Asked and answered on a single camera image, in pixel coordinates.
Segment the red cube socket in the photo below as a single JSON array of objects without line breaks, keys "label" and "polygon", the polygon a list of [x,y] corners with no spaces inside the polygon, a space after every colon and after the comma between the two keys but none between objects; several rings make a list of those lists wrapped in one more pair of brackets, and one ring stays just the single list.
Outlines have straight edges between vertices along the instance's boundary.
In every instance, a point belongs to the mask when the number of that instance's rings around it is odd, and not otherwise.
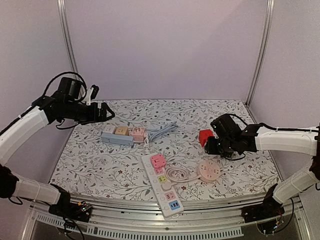
[{"label": "red cube socket", "polygon": [[199,131],[198,140],[202,148],[206,145],[209,137],[215,137],[212,130],[205,129]]}]

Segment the round pink socket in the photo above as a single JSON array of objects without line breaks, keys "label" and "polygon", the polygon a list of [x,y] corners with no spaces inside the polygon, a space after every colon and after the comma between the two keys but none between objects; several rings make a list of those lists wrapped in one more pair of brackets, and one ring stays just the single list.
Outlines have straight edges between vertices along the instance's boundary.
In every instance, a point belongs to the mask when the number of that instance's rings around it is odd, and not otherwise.
[{"label": "round pink socket", "polygon": [[197,167],[199,179],[205,183],[213,183],[221,176],[219,165],[213,160],[203,160]]}]

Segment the pink plug adapter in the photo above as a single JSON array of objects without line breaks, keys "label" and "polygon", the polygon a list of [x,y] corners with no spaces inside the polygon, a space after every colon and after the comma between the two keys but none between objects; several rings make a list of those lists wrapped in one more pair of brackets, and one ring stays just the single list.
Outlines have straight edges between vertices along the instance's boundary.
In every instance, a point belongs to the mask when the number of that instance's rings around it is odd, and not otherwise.
[{"label": "pink plug adapter", "polygon": [[167,164],[166,159],[162,154],[156,154],[151,156],[150,162],[154,169],[164,168]]}]

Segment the white long power strip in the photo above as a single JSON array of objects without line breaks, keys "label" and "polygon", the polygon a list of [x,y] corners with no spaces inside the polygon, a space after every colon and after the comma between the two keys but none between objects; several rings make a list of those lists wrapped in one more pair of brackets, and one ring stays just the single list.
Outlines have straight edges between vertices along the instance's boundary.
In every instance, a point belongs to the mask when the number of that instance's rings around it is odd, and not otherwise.
[{"label": "white long power strip", "polygon": [[147,154],[141,157],[147,178],[151,184],[158,205],[163,217],[167,219],[176,219],[184,211],[184,207],[178,194],[175,191],[173,183],[165,175],[165,167],[154,169],[151,164],[151,157],[158,155],[156,153]]}]

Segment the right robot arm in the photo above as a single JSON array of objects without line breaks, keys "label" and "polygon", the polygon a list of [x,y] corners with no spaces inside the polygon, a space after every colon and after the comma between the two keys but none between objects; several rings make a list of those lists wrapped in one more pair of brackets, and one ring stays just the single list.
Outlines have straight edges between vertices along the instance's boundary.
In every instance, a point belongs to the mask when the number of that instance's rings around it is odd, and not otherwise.
[{"label": "right robot arm", "polygon": [[320,182],[320,127],[273,127],[263,122],[245,124],[244,128],[233,120],[234,114],[225,113],[214,119],[210,126],[214,136],[208,137],[204,150],[231,160],[233,153],[276,152],[303,154],[311,157],[310,163],[287,179],[272,185],[262,203],[245,206],[241,216],[246,223],[284,214],[283,204]]}]

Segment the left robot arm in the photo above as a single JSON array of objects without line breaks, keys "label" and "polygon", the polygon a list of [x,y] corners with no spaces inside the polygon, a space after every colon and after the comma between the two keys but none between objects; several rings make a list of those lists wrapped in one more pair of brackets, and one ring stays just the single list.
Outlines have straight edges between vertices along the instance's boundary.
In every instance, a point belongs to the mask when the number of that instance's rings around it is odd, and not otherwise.
[{"label": "left robot arm", "polygon": [[85,201],[73,203],[70,193],[52,183],[42,183],[12,171],[8,163],[13,155],[38,132],[65,120],[74,126],[104,123],[115,117],[103,101],[96,102],[97,85],[87,86],[77,72],[65,71],[54,76],[43,93],[0,132],[0,197],[13,204],[23,200],[41,202],[49,212],[63,218],[87,221],[91,206]]}]

